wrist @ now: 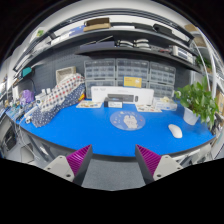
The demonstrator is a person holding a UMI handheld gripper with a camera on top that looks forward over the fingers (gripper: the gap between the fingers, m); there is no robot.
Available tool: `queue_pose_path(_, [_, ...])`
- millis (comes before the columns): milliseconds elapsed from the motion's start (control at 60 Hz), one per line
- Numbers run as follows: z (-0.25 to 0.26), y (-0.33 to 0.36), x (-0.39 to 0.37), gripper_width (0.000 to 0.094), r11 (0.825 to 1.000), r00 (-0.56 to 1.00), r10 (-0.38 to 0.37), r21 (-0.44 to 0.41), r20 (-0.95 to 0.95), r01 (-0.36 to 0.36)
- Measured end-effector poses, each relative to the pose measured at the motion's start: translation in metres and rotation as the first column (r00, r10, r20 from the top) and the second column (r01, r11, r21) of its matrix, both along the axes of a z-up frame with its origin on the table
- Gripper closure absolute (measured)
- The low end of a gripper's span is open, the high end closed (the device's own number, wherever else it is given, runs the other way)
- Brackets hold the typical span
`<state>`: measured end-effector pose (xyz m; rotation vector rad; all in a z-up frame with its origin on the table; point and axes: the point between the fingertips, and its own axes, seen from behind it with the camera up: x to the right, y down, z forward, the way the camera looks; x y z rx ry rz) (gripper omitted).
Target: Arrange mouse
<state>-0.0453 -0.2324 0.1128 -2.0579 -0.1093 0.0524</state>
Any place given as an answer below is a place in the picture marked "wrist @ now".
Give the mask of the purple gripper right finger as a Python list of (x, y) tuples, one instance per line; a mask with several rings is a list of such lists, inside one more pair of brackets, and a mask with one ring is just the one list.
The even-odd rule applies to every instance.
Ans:
[(182, 169), (182, 166), (169, 155), (160, 156), (140, 145), (135, 146), (135, 157), (146, 184)]

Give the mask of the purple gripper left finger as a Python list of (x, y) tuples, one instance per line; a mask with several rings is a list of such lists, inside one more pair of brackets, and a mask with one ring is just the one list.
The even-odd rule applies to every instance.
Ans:
[(59, 155), (44, 170), (81, 186), (92, 155), (92, 145), (87, 145), (68, 156)]

